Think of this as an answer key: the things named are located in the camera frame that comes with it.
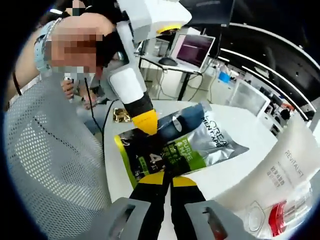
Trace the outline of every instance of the black cable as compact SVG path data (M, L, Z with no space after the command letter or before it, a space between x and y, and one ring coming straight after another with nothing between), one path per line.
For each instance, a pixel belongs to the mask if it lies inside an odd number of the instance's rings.
M210 91L210 103L212 102L212 92L211 92L211 87L212 87L212 84L214 84L214 81L215 81L215 79L217 78L217 69L216 68L214 68L214 79L213 79L213 81L210 83L210 86L209 86L209 91Z
M103 135L104 133L102 132L102 129L100 128L100 126L99 126L99 124L98 124L98 122L96 121L95 116L94 116L94 110L93 110L93 106L92 106L90 91L89 91L89 87L88 87L88 83L87 83L87 78L86 78L86 77L84 78L84 82L85 82L85 88L86 88L86 92L88 93L88 98L89 98L89 102L90 102L92 119L93 119L95 125L98 127L100 133Z
M203 80L203 74L208 70L208 68L210 67L210 65L212 64L212 61L214 61L214 59L211 59L210 60L210 63L208 63L208 65L206 66L205 70L203 72L200 72L199 74L195 75L194 77L190 78L188 82L190 82L191 80L195 79L196 77L198 77L199 75L202 76L202 80ZM192 89L197 89L199 90L200 86L201 86L201 83L199 85L199 87L192 87L192 86L188 86L189 88L192 88Z
M199 87L196 89L195 93L193 94L193 96L188 100L188 102L190 102L197 94L197 92L200 90L200 86L202 84L202 82L204 81L204 75L201 74L201 82L200 82L200 85Z
M159 67L157 67L157 70L156 70L157 72L156 72L156 81L158 82L158 84L159 84L159 86L160 86L160 91L159 91L159 93L158 93L158 96L157 96L157 100L159 100L159 97L160 97L160 92L162 92L162 94L163 95L165 95L165 96L167 96L167 97L169 97L169 98L172 98L172 99L178 99L177 97L175 97L175 96L169 96L169 95L167 95L167 94L165 94L165 92L164 92L164 90L162 89L162 82L163 82L163 80L165 79L165 71L162 69L162 79L161 79L161 81L159 81L159 79L158 79L158 76L159 76Z
M102 126L102 152L103 152L103 159L106 160L105 158L105 127L106 127L106 123L107 123L107 120L108 120L108 115L110 113L110 110L111 110L111 107L112 105L118 100L113 100L109 106L109 109L108 111L106 112L106 115L105 115L105 119L104 119L104 122L103 122L103 126Z
M222 37L222 26L220 27L220 35L219 35L219 40L218 40L218 51L216 53L216 55L213 57L213 59L215 60L219 55L220 55L220 52L221 52L221 49L220 49L220 43L221 43L221 37Z
M22 96L22 93L21 93L20 87L19 87L19 83L17 80L17 76L16 76L16 71L12 72L12 78L13 78L13 83L14 83L16 91L18 92L19 96Z

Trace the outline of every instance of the gold packet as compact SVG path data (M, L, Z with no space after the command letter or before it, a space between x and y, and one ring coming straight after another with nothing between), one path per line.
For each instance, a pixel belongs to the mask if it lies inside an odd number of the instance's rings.
M114 123L130 123L132 122L127 110L124 108L113 109L113 122Z

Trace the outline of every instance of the ceiling light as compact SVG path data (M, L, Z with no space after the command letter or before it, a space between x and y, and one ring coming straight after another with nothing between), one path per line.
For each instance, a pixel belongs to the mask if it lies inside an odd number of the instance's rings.
M240 27L240 28L246 28L246 29L251 29L251 30L254 30L254 31L258 31L258 32L261 32L261 33L264 33L264 34L267 34L267 35L270 35L276 39L279 39L280 41L283 41L284 43L290 45L291 47L293 47L294 49L296 49L298 52L302 53L306 58L308 58L315 66L317 69L320 70L320 65L317 63L316 60L314 60L308 53L306 53L304 50L303 50L303 46L300 45L297 46L295 45L293 42L289 41L288 39L280 36L280 35L277 35L271 31L267 31L263 28L259 28L259 27L255 27L255 26L250 26L250 25L247 25L247 24L241 24L241 23L234 23L234 22L230 22L230 26L236 26L236 27Z
M229 59L226 59L226 58L224 58L224 57L222 57L222 56L218 56L218 59L221 59L221 60L226 61L226 62L230 62Z
M51 13L54 13L54 14L59 14L59 15L63 13L62 11L57 10L57 9L53 9L53 8L50 9L50 12L51 12Z
M313 111L315 111L315 112L317 111L315 109L315 107L313 106L313 104L309 101L309 99L295 85L293 85L288 79L286 79L284 76L280 75L278 72L276 72L272 68L262 64L261 62L258 62L256 60L254 60L254 59L252 59L252 58L250 58L248 56L242 55L242 54L240 54L238 52L231 51L231 50L228 50L228 49L225 49L225 48L221 48L221 50L224 51L224 52L227 52L227 53L231 53L231 54L237 55L237 56L242 57L244 59L248 59L248 60L254 62L255 64L258 64L258 65L264 67L265 69L269 70L270 72L274 73L275 75L280 77L282 80L284 80L287 84L289 84L294 90L296 90L300 94L300 96L310 105L310 107L312 108Z
M269 81L268 79L264 78L263 76L261 76L260 74L256 73L255 71L242 66L243 69L247 70L248 72L258 76L259 78L263 79L266 83L270 84L272 87L274 87L275 89L277 89L283 96L285 96L290 102L293 103L293 105L295 106L295 108L305 117L306 120L308 120L308 117L305 115L304 111L302 111L302 109L298 106L298 104L296 104L284 91L282 91L278 86L276 86L274 83L272 83L271 81Z

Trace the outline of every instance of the l'oreal men expert pouch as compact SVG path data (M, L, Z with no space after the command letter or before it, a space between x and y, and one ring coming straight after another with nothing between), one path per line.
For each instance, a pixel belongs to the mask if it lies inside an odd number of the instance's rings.
M207 102L159 119L155 135L135 128L116 135L114 140L133 187L149 174L166 170L175 177L249 150L221 128Z

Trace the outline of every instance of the computer mouse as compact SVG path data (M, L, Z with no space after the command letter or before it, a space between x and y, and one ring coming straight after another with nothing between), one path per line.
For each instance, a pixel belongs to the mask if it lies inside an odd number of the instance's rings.
M178 65L178 63L175 60L173 60L172 58L170 58L170 57L161 58L159 60L159 63L162 64L162 65L173 66L173 67Z

